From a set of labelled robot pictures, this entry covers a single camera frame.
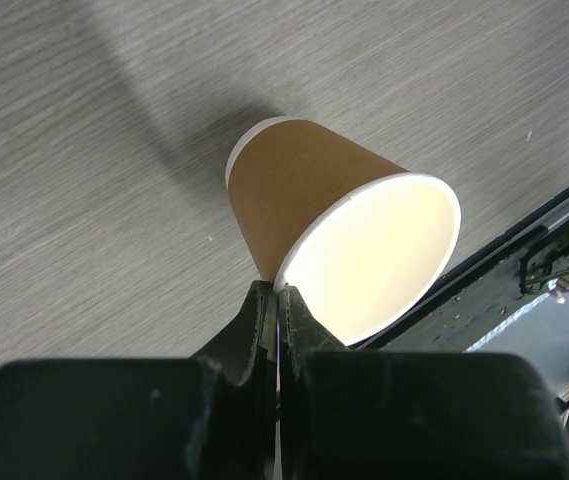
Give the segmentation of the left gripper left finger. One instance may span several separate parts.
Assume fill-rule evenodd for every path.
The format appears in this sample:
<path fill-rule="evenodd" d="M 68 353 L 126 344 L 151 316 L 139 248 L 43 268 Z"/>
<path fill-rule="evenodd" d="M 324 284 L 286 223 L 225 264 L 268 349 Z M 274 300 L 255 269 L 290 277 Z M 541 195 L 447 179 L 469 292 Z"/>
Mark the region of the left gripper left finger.
<path fill-rule="evenodd" d="M 234 385 L 276 379 L 277 295 L 272 284 L 254 281 L 233 319 L 191 355 L 219 369 Z"/>

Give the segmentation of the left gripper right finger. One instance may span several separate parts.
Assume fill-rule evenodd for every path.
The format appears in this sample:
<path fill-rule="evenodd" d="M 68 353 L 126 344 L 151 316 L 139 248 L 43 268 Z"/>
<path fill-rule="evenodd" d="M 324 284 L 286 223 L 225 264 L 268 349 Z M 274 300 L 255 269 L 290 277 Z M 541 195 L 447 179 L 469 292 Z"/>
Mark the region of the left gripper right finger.
<path fill-rule="evenodd" d="M 348 351 L 310 312 L 299 290 L 285 286 L 278 294 L 279 369 L 282 380 L 297 380 L 309 352 Z"/>

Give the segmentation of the brown paper coffee cup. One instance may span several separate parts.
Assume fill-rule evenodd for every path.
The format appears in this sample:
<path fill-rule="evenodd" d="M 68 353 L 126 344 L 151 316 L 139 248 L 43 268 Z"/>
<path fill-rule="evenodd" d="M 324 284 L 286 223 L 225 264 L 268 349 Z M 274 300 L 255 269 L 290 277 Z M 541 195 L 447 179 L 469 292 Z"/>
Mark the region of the brown paper coffee cup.
<path fill-rule="evenodd" d="M 393 325 L 449 262 L 461 206 L 443 180 L 411 172 L 309 120 L 251 127 L 225 170 L 256 268 L 296 288 L 345 345 Z"/>

